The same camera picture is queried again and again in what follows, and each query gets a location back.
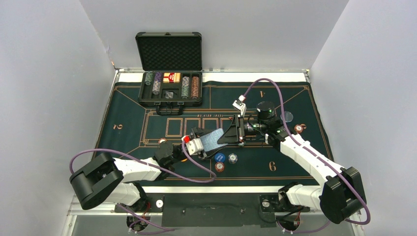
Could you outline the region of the blue playing card deck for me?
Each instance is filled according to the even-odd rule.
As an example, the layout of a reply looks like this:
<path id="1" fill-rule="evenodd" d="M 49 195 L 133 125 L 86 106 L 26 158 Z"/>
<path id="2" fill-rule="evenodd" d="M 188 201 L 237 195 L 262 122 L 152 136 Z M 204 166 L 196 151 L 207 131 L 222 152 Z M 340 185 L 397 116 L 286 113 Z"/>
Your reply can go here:
<path id="1" fill-rule="evenodd" d="M 208 152 L 208 151 L 212 151 L 212 150 L 227 146 L 228 144 L 217 143 L 217 141 L 222 137 L 223 134 L 224 134 L 224 130 L 219 128 L 208 134 L 201 136 L 200 140 L 202 142 L 204 151 Z"/>

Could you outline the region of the blue chip stack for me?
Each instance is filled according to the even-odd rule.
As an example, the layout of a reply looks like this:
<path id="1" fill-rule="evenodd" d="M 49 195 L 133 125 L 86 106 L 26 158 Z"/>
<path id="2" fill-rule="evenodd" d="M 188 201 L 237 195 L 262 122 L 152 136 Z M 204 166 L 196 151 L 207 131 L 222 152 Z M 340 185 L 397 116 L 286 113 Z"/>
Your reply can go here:
<path id="1" fill-rule="evenodd" d="M 231 153 L 231 154 L 228 156 L 228 160 L 229 160 L 229 162 L 230 162 L 231 164 L 236 164 L 236 163 L 237 163 L 237 161 L 238 161 L 238 157 L 237 157 L 237 155 L 236 155 L 236 154 Z"/>

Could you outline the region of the blue small blind button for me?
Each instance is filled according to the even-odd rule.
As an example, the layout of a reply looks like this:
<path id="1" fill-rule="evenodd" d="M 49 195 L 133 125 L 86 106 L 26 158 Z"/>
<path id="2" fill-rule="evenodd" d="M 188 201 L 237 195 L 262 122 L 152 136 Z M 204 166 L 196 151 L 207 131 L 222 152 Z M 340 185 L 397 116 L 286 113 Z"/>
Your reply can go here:
<path id="1" fill-rule="evenodd" d="M 224 163 L 225 160 L 226 160 L 226 156 L 223 153 L 217 153 L 214 156 L 214 159 L 215 159 L 216 162 L 222 162 L 222 163 Z"/>

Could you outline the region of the orange poker chip stack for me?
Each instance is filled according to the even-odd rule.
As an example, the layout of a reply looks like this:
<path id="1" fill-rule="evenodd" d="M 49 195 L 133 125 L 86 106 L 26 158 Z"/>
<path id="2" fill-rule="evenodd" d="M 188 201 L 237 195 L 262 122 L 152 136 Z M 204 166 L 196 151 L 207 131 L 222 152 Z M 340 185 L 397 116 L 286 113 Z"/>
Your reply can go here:
<path id="1" fill-rule="evenodd" d="M 165 138 L 161 138 L 161 139 L 159 139 L 159 141 L 158 141 L 158 143 L 159 143 L 159 144 L 162 144 L 162 143 L 164 143 L 164 142 L 167 142 L 167 140 L 166 140 Z"/>

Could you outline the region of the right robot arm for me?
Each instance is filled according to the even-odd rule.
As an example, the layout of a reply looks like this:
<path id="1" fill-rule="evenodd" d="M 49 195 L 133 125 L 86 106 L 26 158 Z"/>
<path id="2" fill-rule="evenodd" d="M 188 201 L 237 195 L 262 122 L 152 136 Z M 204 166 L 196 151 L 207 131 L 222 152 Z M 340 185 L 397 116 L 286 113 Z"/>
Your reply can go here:
<path id="1" fill-rule="evenodd" d="M 278 118 L 273 103 L 257 105 L 254 122 L 244 121 L 246 105 L 236 100 L 233 107 L 239 111 L 234 115 L 230 127 L 218 140 L 219 144 L 243 144 L 246 136 L 260 134 L 265 143 L 289 157 L 301 166 L 318 183 L 304 186 L 292 182 L 278 190 L 278 204 L 290 211 L 294 207 L 320 210 L 332 223 L 348 221 L 361 209 L 367 209 L 366 197 L 360 173 L 357 169 L 344 168 L 315 150 L 294 129 L 289 128 L 283 118 Z"/>

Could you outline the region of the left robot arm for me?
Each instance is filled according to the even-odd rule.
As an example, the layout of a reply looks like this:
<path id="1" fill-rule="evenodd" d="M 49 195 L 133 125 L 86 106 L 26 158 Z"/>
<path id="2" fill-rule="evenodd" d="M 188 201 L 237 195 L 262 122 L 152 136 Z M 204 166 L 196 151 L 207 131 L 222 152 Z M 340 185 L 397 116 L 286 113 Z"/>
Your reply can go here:
<path id="1" fill-rule="evenodd" d="M 140 181 L 160 181 L 175 174 L 174 165 L 193 155 L 206 157 L 201 138 L 207 130 L 195 127 L 182 138 L 182 144 L 161 139 L 152 157 L 137 159 L 113 158 L 120 151 L 98 149 L 96 158 L 75 171 L 70 167 L 69 182 L 84 210 L 102 203 L 122 204 L 134 211 L 150 206 Z"/>

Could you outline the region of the orange chip row in case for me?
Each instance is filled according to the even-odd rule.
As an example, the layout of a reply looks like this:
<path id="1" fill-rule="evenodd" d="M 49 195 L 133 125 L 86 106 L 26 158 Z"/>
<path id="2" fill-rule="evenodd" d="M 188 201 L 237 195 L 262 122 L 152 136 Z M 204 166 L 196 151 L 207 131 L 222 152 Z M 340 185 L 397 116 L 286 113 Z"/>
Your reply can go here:
<path id="1" fill-rule="evenodd" d="M 198 76 L 192 77 L 192 83 L 191 83 L 191 98 L 197 99 L 199 97 L 199 84 L 200 79 Z"/>

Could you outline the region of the clear bag in case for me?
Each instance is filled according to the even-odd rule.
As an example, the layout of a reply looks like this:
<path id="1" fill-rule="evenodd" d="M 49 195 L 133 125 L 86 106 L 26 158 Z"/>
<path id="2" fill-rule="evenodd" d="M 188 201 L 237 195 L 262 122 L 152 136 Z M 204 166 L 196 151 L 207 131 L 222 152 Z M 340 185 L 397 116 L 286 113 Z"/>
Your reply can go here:
<path id="1" fill-rule="evenodd" d="M 165 98 L 166 99 L 173 99 L 174 98 L 174 93 L 172 91 L 166 91 L 165 92 Z"/>

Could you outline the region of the blue chip row in case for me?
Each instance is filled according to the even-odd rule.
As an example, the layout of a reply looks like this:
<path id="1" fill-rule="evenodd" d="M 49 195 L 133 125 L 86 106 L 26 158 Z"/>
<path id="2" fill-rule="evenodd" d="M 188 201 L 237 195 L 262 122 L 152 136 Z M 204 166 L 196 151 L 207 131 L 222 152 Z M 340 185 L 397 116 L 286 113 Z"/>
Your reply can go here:
<path id="1" fill-rule="evenodd" d="M 188 98 L 189 97 L 189 87 L 190 87 L 190 78 L 188 76 L 184 76 L 181 81 L 181 98 Z"/>

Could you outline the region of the green poker table mat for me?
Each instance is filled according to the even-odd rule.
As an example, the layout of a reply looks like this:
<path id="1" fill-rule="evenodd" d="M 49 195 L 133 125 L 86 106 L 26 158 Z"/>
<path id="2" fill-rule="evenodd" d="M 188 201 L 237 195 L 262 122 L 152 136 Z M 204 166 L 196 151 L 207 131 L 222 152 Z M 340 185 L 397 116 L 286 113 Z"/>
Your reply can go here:
<path id="1" fill-rule="evenodd" d="M 293 115 L 290 127 L 300 124 L 301 133 L 319 153 L 332 159 L 327 134 L 321 123 L 312 89 L 306 82 L 280 83 L 280 91 L 268 82 L 252 86 L 249 82 L 206 82 L 203 84 L 202 104 L 185 108 L 180 116 L 164 116 L 152 107 L 143 107 L 138 102 L 140 83 L 117 83 L 104 124 L 98 139 L 98 148 L 108 148 L 128 153 L 138 159 L 153 156 L 158 141 L 165 138 L 179 144 L 183 135 L 194 127 L 215 130 L 227 129 L 236 113 L 232 104 L 240 95 L 247 93 L 246 119 L 256 117 L 256 106 L 262 101 L 272 102 L 281 112 L 279 98 L 284 101 L 284 110 Z M 189 161 L 174 165 L 175 175 L 162 181 L 141 181 L 144 187 L 180 186 L 281 186 L 290 182 L 314 185 L 314 179 L 292 159 L 266 145 L 263 138 L 248 138 L 243 147 L 227 146 L 224 155 L 234 153 L 235 164 L 225 163 L 222 172 L 210 182 L 210 173 L 201 170 Z"/>

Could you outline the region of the red playing card box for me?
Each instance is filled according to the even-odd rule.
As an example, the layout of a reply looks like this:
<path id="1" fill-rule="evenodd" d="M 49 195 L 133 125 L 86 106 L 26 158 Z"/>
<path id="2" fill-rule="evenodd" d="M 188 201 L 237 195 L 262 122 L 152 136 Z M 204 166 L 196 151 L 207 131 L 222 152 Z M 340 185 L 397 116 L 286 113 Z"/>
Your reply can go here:
<path id="1" fill-rule="evenodd" d="M 164 73 L 163 82 L 164 83 L 179 83 L 181 79 L 181 73 Z"/>

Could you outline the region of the purple chip row in case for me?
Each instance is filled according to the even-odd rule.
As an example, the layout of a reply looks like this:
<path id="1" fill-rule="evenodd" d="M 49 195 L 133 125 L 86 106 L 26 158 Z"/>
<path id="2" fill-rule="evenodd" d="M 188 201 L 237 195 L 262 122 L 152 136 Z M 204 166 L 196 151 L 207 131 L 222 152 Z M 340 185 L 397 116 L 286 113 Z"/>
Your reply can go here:
<path id="1" fill-rule="evenodd" d="M 162 78 L 163 78 L 163 74 L 161 72 L 156 72 L 155 73 L 154 81 L 153 81 L 153 85 L 152 85 L 152 94 L 159 95 Z"/>

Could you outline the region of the green chip row in case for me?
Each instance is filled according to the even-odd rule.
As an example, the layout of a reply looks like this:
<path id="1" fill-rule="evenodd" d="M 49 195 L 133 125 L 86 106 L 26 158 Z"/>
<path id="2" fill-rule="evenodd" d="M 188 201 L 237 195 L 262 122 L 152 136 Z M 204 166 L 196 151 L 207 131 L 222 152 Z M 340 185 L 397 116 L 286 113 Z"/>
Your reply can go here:
<path id="1" fill-rule="evenodd" d="M 147 72 L 145 74 L 145 85 L 150 86 L 153 82 L 154 75 L 152 72 Z"/>

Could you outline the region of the black poker chip case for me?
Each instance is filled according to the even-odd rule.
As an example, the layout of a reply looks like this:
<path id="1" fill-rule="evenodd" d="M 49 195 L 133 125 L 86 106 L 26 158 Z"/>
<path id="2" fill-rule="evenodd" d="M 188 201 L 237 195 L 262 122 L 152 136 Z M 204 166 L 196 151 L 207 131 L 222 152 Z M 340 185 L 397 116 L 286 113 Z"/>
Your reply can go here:
<path id="1" fill-rule="evenodd" d="M 139 32 L 135 36 L 142 68 L 142 86 L 138 103 L 144 107 L 155 108 L 160 116 L 179 116 L 184 108 L 198 107 L 203 103 L 202 96 L 202 35 L 199 32 Z M 145 85 L 145 74 L 152 72 L 181 73 L 179 83 L 164 83 L 161 80 L 159 95 L 152 94 L 152 85 Z M 181 81 L 190 78 L 189 97 L 181 98 Z M 191 98 L 192 77 L 198 76 L 199 97 Z M 165 92 L 172 91 L 173 99 L 166 99 Z"/>

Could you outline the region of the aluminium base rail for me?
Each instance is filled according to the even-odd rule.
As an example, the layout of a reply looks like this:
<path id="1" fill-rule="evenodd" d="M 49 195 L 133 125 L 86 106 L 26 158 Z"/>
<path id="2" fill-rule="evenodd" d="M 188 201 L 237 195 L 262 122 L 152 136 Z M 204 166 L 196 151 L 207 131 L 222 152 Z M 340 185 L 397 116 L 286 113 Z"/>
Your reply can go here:
<path id="1" fill-rule="evenodd" d="M 160 236 L 167 228 L 170 236 L 284 236 L 276 218 L 292 221 L 296 215 L 276 210 L 261 201 L 274 198 L 259 193 L 153 194 L 162 207 L 153 205 L 146 214 L 149 224 L 112 204 L 70 212 L 66 236 Z"/>

